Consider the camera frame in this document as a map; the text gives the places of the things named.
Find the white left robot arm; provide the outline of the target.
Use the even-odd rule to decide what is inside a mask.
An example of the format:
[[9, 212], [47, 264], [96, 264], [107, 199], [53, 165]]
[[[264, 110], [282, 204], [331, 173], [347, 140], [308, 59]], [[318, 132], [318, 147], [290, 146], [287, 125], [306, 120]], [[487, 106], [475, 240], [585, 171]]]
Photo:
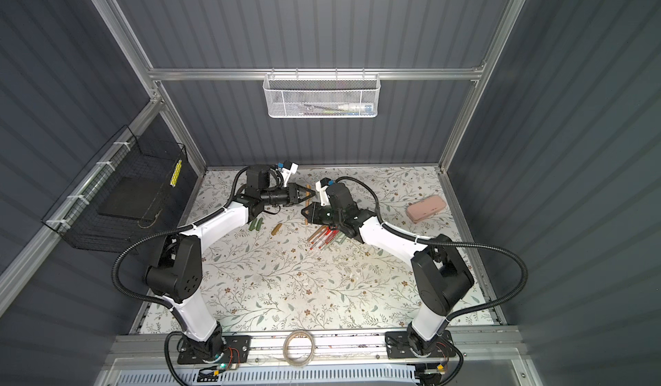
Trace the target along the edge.
[[166, 235], [161, 254], [147, 269], [146, 284], [191, 341], [207, 342], [220, 328], [201, 295], [202, 255], [220, 238], [264, 213], [266, 206], [289, 207], [313, 197], [315, 191], [290, 181], [297, 169], [290, 161], [241, 169], [246, 183], [238, 189], [239, 177], [234, 178], [225, 205]]

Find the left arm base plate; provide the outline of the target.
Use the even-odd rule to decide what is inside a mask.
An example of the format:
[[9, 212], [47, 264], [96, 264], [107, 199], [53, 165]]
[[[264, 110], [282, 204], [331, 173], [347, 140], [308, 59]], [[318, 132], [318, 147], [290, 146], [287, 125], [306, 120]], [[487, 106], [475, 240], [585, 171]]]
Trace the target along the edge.
[[177, 343], [179, 365], [243, 364], [251, 350], [251, 336], [217, 335], [206, 342], [193, 341], [187, 336]]

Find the brown pen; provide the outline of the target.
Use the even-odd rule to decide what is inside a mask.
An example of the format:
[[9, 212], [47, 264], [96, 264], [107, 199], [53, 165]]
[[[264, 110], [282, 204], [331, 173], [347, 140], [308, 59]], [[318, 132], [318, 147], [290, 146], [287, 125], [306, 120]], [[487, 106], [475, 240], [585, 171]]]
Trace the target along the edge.
[[316, 242], [320, 236], [323, 236], [325, 232], [327, 231], [328, 227], [327, 226], [321, 226], [319, 227], [308, 239], [307, 241], [309, 243]]
[[[306, 200], [306, 208], [307, 208], [309, 205], [310, 205], [310, 201], [309, 201], [309, 200]], [[307, 220], [307, 218], [306, 218], [305, 216], [304, 216], [304, 220], [305, 220], [304, 225], [305, 225], [305, 226], [308, 226], [309, 222], [308, 222], [308, 220]]]

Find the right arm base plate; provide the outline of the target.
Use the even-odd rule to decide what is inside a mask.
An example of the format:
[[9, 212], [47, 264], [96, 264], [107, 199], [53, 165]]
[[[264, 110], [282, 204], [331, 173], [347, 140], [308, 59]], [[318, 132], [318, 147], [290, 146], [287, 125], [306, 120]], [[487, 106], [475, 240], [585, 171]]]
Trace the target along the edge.
[[454, 358], [456, 352], [450, 343], [452, 334], [444, 330], [435, 335], [430, 341], [425, 341], [414, 331], [389, 331], [384, 335], [387, 357], [391, 360], [403, 360], [404, 358]]

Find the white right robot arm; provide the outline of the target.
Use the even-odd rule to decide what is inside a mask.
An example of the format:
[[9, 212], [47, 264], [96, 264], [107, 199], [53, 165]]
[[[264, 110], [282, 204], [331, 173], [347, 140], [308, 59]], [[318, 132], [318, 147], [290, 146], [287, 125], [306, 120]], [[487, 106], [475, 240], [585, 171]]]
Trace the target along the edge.
[[423, 353], [450, 322], [450, 312], [474, 285], [473, 274], [452, 240], [414, 236], [361, 209], [349, 189], [324, 178], [316, 184], [319, 201], [301, 211], [308, 222], [336, 229], [358, 243], [384, 250], [413, 272], [422, 305], [408, 327], [409, 343]]

